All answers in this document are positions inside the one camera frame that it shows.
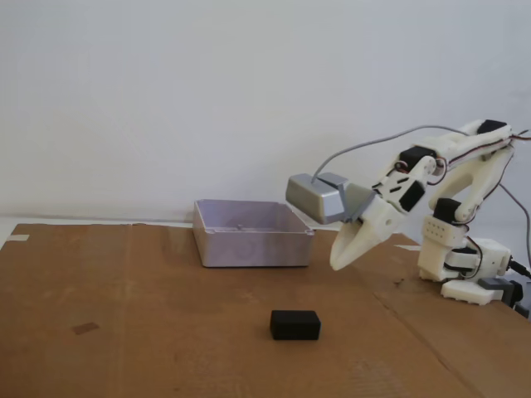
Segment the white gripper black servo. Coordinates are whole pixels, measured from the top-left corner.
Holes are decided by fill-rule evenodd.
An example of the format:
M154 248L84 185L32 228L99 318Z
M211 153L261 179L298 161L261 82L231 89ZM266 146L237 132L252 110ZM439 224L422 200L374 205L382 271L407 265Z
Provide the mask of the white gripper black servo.
M372 186L377 197L363 212L361 221L341 226L330 252L330 265L340 270L373 247L386 241L402 224L426 192L427 175L390 172Z

